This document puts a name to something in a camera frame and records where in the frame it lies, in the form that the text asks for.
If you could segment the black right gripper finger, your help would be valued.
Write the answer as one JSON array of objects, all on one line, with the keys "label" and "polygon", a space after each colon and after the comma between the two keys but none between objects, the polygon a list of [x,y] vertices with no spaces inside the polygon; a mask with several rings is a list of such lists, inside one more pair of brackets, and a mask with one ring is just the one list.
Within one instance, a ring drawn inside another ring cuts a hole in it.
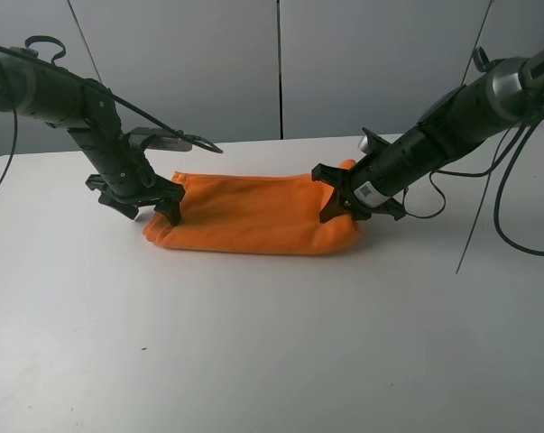
[{"label": "black right gripper finger", "polygon": [[349,201],[339,193],[332,193],[326,205],[320,210],[319,221],[325,224],[336,217],[345,215],[350,215]]},{"label": "black right gripper finger", "polygon": [[346,189],[349,170],[319,163],[311,171],[311,178],[313,181],[323,182],[334,189]]}]

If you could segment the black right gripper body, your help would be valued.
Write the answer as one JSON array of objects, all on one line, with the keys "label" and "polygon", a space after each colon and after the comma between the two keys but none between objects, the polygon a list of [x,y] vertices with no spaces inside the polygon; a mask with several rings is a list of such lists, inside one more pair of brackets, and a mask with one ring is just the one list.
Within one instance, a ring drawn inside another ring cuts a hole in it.
[{"label": "black right gripper body", "polygon": [[337,183],[337,216],[350,216],[366,221],[373,214],[386,215],[398,221],[407,216],[404,205],[381,193],[374,185],[369,168],[339,169]]}]

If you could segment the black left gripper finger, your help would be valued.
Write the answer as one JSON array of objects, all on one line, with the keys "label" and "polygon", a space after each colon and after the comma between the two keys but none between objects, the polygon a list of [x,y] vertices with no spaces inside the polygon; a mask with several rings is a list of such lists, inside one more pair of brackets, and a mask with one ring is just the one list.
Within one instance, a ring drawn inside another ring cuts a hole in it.
[{"label": "black left gripper finger", "polygon": [[176,201],[182,201],[185,196],[185,189],[182,185],[174,183],[165,178],[156,178],[152,187],[153,199],[170,198]]},{"label": "black left gripper finger", "polygon": [[180,203],[175,198],[159,200],[154,207],[154,211],[164,216],[171,226],[177,226],[180,223]]}]

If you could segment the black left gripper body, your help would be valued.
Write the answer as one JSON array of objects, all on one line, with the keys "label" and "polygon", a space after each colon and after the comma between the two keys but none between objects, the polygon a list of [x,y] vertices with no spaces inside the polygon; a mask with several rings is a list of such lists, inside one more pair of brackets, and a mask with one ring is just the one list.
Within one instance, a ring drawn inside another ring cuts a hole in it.
[{"label": "black left gripper body", "polygon": [[108,134],[101,129],[71,128],[69,135],[97,170],[86,185],[99,190],[98,202],[129,219],[135,219],[139,206],[154,187],[156,175],[142,149],[132,146],[130,135],[119,131]]}]

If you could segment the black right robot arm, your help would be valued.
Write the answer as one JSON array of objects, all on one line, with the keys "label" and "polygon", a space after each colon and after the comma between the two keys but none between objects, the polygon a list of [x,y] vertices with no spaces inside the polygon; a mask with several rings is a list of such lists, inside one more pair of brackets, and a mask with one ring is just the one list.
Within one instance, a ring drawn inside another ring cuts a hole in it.
[{"label": "black right robot arm", "polygon": [[364,130],[358,145],[364,157],[352,168],[319,164],[312,170],[314,181],[333,189],[320,222],[342,215],[367,220],[373,214],[399,220],[406,210],[396,194],[492,136],[518,123],[530,124],[542,114],[544,49],[531,58],[489,60],[476,48],[473,61],[480,77],[440,98],[394,142]]}]

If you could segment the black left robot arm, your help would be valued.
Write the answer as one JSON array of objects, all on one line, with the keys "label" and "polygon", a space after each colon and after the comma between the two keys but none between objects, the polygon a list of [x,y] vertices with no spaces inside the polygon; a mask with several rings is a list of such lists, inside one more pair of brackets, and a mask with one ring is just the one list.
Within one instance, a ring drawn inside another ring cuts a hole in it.
[{"label": "black left robot arm", "polygon": [[115,102],[94,80],[80,83],[47,67],[0,54],[0,112],[37,119],[67,131],[95,167],[86,181],[99,202],[135,219],[153,207],[175,226],[185,190],[157,175],[146,149],[186,152],[189,145],[159,128],[124,133]]}]

